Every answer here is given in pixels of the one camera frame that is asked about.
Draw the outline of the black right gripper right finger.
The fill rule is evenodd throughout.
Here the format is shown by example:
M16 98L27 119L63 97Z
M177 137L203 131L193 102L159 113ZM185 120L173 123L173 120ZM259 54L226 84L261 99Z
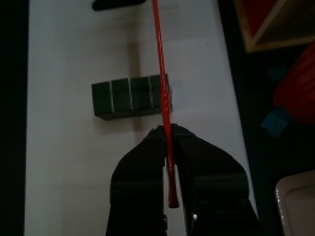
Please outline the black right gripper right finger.
M245 167L185 127L173 132L187 236L263 236Z

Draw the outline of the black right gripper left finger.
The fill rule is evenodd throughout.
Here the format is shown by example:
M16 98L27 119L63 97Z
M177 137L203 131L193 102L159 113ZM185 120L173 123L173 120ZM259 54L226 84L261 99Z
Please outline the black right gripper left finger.
M158 126L115 168L106 236L166 236L165 163L165 129Z

